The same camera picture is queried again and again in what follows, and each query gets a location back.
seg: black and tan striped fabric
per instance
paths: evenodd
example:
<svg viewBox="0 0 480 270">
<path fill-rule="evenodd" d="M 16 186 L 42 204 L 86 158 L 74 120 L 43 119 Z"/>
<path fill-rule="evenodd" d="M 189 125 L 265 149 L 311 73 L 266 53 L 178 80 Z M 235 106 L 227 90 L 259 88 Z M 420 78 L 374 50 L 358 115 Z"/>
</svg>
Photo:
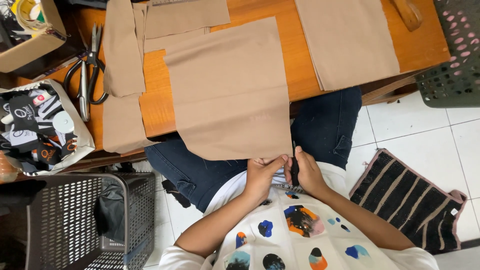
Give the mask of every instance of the black and tan striped fabric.
<svg viewBox="0 0 480 270">
<path fill-rule="evenodd" d="M 460 249 L 456 221 L 467 197 L 446 193 L 381 149 L 350 193 L 351 201 L 388 221 L 432 254 Z"/>
</svg>

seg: perforated basket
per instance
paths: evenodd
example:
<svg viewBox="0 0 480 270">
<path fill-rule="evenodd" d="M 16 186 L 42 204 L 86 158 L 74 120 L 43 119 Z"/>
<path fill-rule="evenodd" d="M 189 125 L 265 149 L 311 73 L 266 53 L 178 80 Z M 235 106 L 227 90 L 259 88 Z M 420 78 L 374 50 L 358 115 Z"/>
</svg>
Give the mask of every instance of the perforated basket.
<svg viewBox="0 0 480 270">
<path fill-rule="evenodd" d="M 37 178 L 47 186 L 27 207 L 26 270 L 140 270 L 153 251 L 152 173 L 71 173 Z M 123 188 L 125 245 L 99 237 L 93 216 L 105 183 Z"/>
<path fill-rule="evenodd" d="M 415 76 L 432 108 L 480 107 L 480 0 L 433 0 L 452 58 Z"/>
</svg>

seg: jeans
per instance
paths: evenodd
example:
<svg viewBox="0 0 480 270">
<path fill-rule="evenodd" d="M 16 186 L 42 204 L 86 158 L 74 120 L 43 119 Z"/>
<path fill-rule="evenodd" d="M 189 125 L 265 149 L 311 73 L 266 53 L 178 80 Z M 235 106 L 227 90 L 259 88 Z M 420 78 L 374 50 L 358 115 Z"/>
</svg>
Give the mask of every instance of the jeans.
<svg viewBox="0 0 480 270">
<path fill-rule="evenodd" d="M 290 127 L 292 139 L 316 161 L 345 169 L 360 108 L 358 86 L 306 99 Z M 178 135 L 145 147 L 145 153 L 152 167 L 172 181 L 202 213 L 221 186 L 247 170 L 246 160 L 200 158 L 186 148 Z"/>
</svg>

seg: person's left hand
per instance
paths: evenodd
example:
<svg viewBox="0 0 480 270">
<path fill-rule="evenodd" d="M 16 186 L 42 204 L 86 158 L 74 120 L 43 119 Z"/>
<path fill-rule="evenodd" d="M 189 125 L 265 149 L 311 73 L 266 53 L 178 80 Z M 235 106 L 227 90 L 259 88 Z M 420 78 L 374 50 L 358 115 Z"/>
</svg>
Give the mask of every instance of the person's left hand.
<svg viewBox="0 0 480 270">
<path fill-rule="evenodd" d="M 244 195 L 258 200 L 260 205 L 268 198 L 273 175 L 287 162 L 288 156 L 281 155 L 275 160 L 250 159 L 247 163 L 247 183 L 243 190 Z"/>
</svg>

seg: orange table surface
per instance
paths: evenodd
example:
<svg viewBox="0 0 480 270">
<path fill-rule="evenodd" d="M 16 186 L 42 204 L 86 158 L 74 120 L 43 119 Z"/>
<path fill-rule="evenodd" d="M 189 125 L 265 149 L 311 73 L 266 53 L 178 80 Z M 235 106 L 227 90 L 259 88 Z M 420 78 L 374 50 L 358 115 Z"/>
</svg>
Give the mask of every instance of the orange table surface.
<svg viewBox="0 0 480 270">
<path fill-rule="evenodd" d="M 427 68 L 449 60 L 450 54 L 432 0 L 412 0 L 423 16 L 423 24 L 413 32 L 407 30 L 390 0 L 381 0 L 381 2 L 402 73 Z M 212 27 L 212 32 L 275 16 L 282 45 L 290 101 L 326 93 L 318 85 L 294 0 L 227 0 L 227 5 L 231 23 Z M 92 26 L 95 22 L 97 25 L 105 22 L 105 11 L 81 9 L 77 12 L 76 19 L 85 39 L 90 42 Z M 165 50 L 153 51 L 144 55 L 146 93 L 140 97 L 139 101 L 147 137 L 176 130 L 170 79 L 167 66 L 163 61 L 164 55 Z M 103 46 L 100 46 L 98 57 L 105 62 Z M 70 66 L 47 78 L 63 82 Z M 69 91 L 71 97 L 76 95 L 79 82 L 80 72 L 76 72 L 71 80 Z M 30 80 L 20 78 L 17 83 L 24 85 L 30 83 Z M 94 98 L 99 98 L 102 92 L 103 74 L 100 73 Z M 103 105 L 91 105 L 90 113 L 90 121 L 86 125 L 93 136 L 96 149 L 102 149 Z"/>
</svg>

